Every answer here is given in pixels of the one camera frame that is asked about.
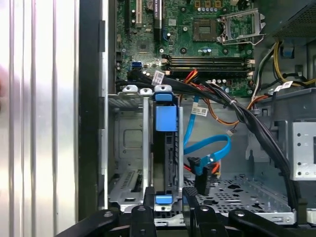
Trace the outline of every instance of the motherboard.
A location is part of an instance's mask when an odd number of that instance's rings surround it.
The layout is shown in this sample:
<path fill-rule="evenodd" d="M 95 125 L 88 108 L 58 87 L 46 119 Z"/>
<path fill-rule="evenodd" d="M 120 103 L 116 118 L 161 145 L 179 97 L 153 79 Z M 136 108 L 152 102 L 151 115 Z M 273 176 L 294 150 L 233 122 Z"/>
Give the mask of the motherboard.
<path fill-rule="evenodd" d="M 250 0 L 117 0 L 117 78 L 159 70 L 182 80 L 197 69 L 233 96 L 251 95 L 253 45 L 223 35 L 251 35 L 252 14 L 225 17 L 249 9 Z"/>

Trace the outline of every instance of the side panel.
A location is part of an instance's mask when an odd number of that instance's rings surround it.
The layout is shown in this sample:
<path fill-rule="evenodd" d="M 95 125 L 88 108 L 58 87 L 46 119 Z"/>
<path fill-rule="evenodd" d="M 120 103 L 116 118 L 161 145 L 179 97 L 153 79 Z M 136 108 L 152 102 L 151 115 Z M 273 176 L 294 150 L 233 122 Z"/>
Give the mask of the side panel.
<path fill-rule="evenodd" d="M 0 236 L 77 221 L 79 2 L 0 0 Z"/>

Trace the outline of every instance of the black cable bundle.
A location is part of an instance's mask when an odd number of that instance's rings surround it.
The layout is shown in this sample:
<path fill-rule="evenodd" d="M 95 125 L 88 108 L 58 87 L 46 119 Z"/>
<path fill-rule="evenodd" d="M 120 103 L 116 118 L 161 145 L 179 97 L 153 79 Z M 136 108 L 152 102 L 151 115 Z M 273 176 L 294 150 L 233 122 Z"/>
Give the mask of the black cable bundle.
<path fill-rule="evenodd" d="M 128 81 L 117 81 L 117 85 L 134 84 L 140 86 L 146 86 L 146 88 L 152 88 L 152 80 L 143 75 L 139 71 L 131 71 L 128 73 L 128 78 L 133 80 Z M 237 118 L 240 122 L 245 123 L 249 131 L 251 131 L 258 139 L 261 147 L 268 154 L 268 156 L 275 162 L 276 166 L 280 169 L 281 174 L 284 178 L 288 204 L 292 209 L 297 209 L 298 199 L 301 197 L 300 189 L 297 182 L 290 180 L 290 164 L 285 158 L 280 147 L 274 140 L 269 129 L 261 123 L 251 111 L 245 108 L 243 105 L 233 100 L 226 92 L 224 92 L 219 86 L 215 84 L 208 84 L 201 82 L 205 87 L 209 88 L 213 93 L 209 91 L 201 91 L 194 86 L 185 84 L 181 81 L 164 77 L 162 84 L 171 85 L 173 91 L 177 91 L 181 94 L 199 95 L 202 98 L 206 98 L 215 101 L 219 104 L 229 106 L 235 110 Z"/>

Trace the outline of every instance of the ram slot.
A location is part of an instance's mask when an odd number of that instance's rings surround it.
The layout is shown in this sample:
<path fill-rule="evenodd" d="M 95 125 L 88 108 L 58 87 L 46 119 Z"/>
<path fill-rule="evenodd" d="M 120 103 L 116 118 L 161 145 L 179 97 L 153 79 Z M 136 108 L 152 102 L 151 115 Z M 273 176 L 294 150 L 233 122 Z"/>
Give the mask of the ram slot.
<path fill-rule="evenodd" d="M 143 0 L 136 0 L 136 27 L 141 28 L 143 23 Z"/>
<path fill-rule="evenodd" d="M 194 69 L 199 75 L 218 77 L 246 77 L 252 69 L 244 58 L 235 57 L 170 57 L 166 69 L 172 76 L 182 76 Z"/>

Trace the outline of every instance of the white cable label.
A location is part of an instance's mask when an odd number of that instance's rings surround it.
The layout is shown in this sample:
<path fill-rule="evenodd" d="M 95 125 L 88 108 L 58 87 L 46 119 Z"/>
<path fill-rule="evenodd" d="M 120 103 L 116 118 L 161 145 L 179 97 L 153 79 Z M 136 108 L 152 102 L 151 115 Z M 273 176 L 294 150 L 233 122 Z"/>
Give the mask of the white cable label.
<path fill-rule="evenodd" d="M 284 83 L 283 85 L 279 85 L 279 86 L 275 89 L 275 92 L 278 92 L 278 91 L 283 90 L 283 89 L 290 88 L 292 84 L 293 84 L 293 81 L 287 81 L 287 82 Z"/>
<path fill-rule="evenodd" d="M 191 114 L 193 114 L 193 115 L 200 115 L 200 116 L 206 117 L 207 116 L 207 112 L 208 112 L 207 108 L 199 107 L 197 102 L 193 103 Z"/>
<path fill-rule="evenodd" d="M 161 85 L 164 77 L 164 73 L 160 71 L 155 71 L 154 78 L 152 80 L 152 85 Z"/>

